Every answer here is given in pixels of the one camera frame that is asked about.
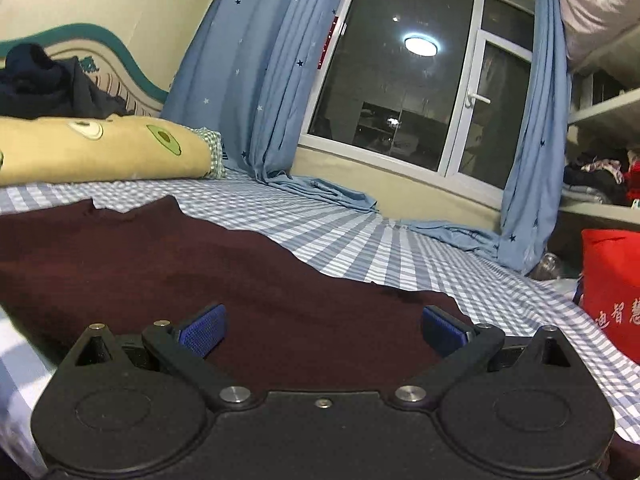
checkered sheet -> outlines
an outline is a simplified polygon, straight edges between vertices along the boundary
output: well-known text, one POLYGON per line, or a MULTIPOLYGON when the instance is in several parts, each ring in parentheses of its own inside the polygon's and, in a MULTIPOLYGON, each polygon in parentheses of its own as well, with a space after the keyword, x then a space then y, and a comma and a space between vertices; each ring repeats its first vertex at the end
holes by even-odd
MULTIPOLYGON (((409 231, 374 213, 316 202, 229 172, 225 180, 166 180, 0 189, 0 214, 91 197, 97 207, 126 211, 165 195, 182 211, 229 229, 258 231, 330 276, 453 296, 474 322, 507 335, 559 326, 609 400, 618 433, 640 444, 640 367, 622 355, 581 308, 497 264, 409 231)), ((43 471, 29 421, 54 367, 0 308, 0 446, 27 472, 43 471)))

white window frame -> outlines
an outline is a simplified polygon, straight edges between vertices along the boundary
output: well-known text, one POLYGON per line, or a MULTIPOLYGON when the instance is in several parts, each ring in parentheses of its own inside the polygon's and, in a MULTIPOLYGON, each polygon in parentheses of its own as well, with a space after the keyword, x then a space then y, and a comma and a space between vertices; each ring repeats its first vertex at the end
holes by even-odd
POLYGON ((345 18, 348 15, 348 10, 352 1, 353 0, 341 0, 340 5, 338 6, 336 12, 338 19, 334 28, 334 34, 327 46, 322 67, 318 70, 318 74, 311 89, 311 94, 302 121, 298 145, 304 148, 311 148, 316 151, 338 155, 343 158, 364 163, 375 168, 381 168, 382 170, 396 173, 401 176, 407 176, 413 180, 417 180, 418 182, 429 184, 430 186, 451 192, 472 200, 473 202, 481 203, 492 209, 500 211, 500 205, 502 203, 501 189, 491 186, 490 184, 486 184, 476 178, 469 177, 458 171, 466 143, 466 134, 468 133, 468 124, 466 125, 464 132, 462 132, 460 128, 461 121, 466 120, 465 113, 468 111, 465 109, 464 105, 467 93, 471 88, 471 82, 475 81, 474 88, 476 90, 478 89, 480 71, 482 70, 482 58, 484 56, 484 48, 487 42, 494 44, 511 54, 515 54, 516 56, 528 60, 529 62, 531 61, 531 52, 517 44, 511 43, 511 41, 482 30, 480 27, 484 0, 474 0, 469 27, 469 37, 466 44, 462 73, 460 75, 460 83, 456 93, 452 116, 449 121, 449 129, 447 131, 447 137, 442 150, 442 156, 440 158, 438 170, 428 170, 427 168, 393 158, 392 156, 371 152, 364 148, 345 144, 337 140, 312 136, 307 133, 311 126, 311 121, 313 120, 326 74, 328 73, 332 57, 334 56, 335 47, 339 38, 344 34, 346 29, 347 24, 345 23, 345 18))
POLYGON ((463 89, 462 112, 460 113, 460 122, 458 123, 458 130, 453 142, 453 150, 449 157, 449 165, 446 169, 445 177, 449 180, 458 182, 460 186, 468 187, 470 189, 472 188, 474 193, 479 194, 485 203, 489 202, 500 204, 502 202, 502 190, 499 187, 482 182, 481 180, 468 176, 460 171, 460 163, 462 162, 462 155, 465 151, 466 138, 469 133, 469 126, 471 125, 471 119, 474 113, 474 107, 473 105, 468 105, 466 96, 470 93, 478 92, 480 75, 482 72, 482 61, 484 59, 484 51, 487 43, 500 48, 508 54, 513 54, 514 56, 527 61, 529 64, 531 63, 532 53, 530 50, 485 30, 478 31, 473 54, 472 71, 468 79, 468 85, 466 87, 460 85, 463 89))

curtain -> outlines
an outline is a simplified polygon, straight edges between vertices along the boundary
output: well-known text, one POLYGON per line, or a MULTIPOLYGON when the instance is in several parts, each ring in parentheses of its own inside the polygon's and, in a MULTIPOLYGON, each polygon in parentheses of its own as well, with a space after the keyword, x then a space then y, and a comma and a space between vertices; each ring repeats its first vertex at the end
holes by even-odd
POLYGON ((536 0, 529 89, 502 196, 500 234, 440 221, 409 227, 523 274, 533 269, 558 216, 570 95, 560 2, 536 0))
POLYGON ((214 0, 161 117, 222 134, 228 161, 256 180, 374 211, 375 200, 320 178, 290 176, 318 61, 340 0, 214 0))

blue gripper pad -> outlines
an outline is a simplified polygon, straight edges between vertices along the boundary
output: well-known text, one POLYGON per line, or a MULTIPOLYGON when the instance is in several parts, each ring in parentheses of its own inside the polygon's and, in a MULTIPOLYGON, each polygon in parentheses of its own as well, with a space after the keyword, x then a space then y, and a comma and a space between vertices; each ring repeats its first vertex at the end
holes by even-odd
POLYGON ((441 357, 466 345, 467 333, 472 330, 437 307, 427 306, 422 311, 422 338, 441 357))
POLYGON ((226 309, 220 304, 200 312, 178 329, 178 343, 204 358, 222 341, 226 332, 226 309))

headboard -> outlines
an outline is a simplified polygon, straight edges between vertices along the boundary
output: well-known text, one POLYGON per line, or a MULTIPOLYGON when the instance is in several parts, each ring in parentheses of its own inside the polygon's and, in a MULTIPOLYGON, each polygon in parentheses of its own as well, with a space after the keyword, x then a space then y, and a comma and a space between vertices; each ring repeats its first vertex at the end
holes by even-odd
POLYGON ((0 41, 0 67, 19 43, 37 43, 52 59, 78 56, 84 72, 110 95, 119 95, 136 115, 158 116, 167 92, 142 73, 133 56, 110 30, 92 23, 72 23, 43 32, 0 41))

